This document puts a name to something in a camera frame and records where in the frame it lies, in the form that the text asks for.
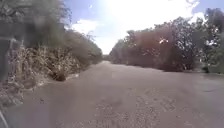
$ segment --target sunlight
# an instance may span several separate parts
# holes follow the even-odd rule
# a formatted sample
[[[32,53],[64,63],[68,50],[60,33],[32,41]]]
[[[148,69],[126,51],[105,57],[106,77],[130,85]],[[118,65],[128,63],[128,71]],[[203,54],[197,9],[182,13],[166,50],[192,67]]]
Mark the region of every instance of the sunlight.
[[[191,0],[107,0],[114,19],[125,30],[144,29],[179,16],[191,17],[199,1]]]

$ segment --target roadside vegetation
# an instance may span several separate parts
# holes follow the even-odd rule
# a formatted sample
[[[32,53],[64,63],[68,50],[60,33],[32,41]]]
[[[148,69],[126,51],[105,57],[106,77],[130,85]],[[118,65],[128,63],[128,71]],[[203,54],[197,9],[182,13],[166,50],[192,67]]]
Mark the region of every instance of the roadside vegetation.
[[[110,53],[110,61],[164,71],[202,69],[224,73],[224,13],[207,9],[205,20],[177,18],[145,30],[130,30]]]
[[[64,81],[101,60],[88,36],[68,28],[62,0],[0,0],[0,109],[46,78]]]

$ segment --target dirt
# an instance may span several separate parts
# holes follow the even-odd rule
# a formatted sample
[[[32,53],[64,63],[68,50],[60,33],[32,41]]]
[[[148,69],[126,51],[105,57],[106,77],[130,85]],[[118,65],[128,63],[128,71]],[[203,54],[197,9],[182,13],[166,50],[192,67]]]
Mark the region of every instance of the dirt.
[[[27,94],[10,128],[222,128],[224,77],[102,62]]]

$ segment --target gravel road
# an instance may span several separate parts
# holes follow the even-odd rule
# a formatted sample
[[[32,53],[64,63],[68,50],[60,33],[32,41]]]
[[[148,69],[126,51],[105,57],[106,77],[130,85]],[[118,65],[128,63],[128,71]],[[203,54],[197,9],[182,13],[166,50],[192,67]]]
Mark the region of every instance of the gravel road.
[[[224,77],[102,62],[5,115],[10,128],[223,128]]]

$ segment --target road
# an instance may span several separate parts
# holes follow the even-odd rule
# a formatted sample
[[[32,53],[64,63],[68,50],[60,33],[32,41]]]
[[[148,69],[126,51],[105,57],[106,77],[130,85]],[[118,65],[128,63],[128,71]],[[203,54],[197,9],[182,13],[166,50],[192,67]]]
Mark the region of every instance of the road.
[[[102,62],[5,116],[10,128],[223,128],[223,97],[223,76]]]

